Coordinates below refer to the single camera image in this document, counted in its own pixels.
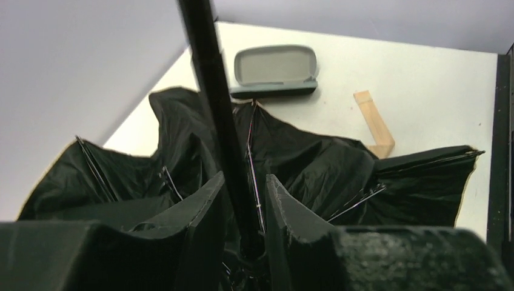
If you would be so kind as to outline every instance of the black edge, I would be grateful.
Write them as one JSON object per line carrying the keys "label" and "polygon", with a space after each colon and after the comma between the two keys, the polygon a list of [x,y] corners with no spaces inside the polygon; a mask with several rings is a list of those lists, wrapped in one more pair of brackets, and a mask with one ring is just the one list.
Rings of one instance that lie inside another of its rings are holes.
{"label": "black edge", "polygon": [[509,259],[510,240],[510,56],[498,55],[495,113],[493,123],[487,244],[502,258]]}

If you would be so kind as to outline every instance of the black frame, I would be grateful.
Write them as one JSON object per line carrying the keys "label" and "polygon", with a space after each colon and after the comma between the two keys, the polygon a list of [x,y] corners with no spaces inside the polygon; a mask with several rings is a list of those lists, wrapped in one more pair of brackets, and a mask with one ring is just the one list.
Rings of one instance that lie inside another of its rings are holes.
{"label": "black frame", "polygon": [[487,244],[501,257],[511,278],[512,260],[512,95],[514,45],[508,54],[498,55],[495,113],[492,136]]}

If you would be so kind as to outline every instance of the white surface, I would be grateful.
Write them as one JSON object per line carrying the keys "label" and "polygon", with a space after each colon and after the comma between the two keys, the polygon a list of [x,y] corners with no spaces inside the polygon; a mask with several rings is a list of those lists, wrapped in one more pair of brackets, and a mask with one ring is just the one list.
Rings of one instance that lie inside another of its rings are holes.
{"label": "white surface", "polygon": [[0,220],[74,135],[102,144],[186,47],[171,0],[0,0]]}
{"label": "white surface", "polygon": [[[218,24],[218,33],[232,85],[233,59],[242,49],[272,44],[314,49],[319,88],[313,96],[263,102],[272,115],[299,129],[373,144],[353,99],[354,92],[369,90],[396,140],[393,156],[463,144],[485,150],[456,223],[485,240],[496,55],[226,23]],[[172,86],[197,89],[188,50],[154,90]],[[157,141],[158,123],[146,97],[105,146],[151,155]]]}
{"label": "white surface", "polygon": [[360,38],[507,53],[512,0],[214,0],[219,19]]}

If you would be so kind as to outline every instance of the eyeglass case lid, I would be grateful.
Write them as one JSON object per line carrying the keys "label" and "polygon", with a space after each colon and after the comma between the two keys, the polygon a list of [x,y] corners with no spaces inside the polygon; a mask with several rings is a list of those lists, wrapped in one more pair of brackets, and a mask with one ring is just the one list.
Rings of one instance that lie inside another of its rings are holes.
{"label": "eyeglass case lid", "polygon": [[315,80],[316,55],[303,45],[255,47],[237,53],[236,80],[243,86],[286,84]]}

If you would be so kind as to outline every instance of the wooden block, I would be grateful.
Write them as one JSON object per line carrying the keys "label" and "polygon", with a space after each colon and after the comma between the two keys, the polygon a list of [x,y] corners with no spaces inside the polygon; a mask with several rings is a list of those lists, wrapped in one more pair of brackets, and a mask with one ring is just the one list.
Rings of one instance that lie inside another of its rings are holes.
{"label": "wooden block", "polygon": [[376,145],[369,145],[367,148],[379,159],[387,158],[395,147],[395,139],[380,116],[371,94],[369,91],[363,91],[353,94],[353,97],[376,142]]}

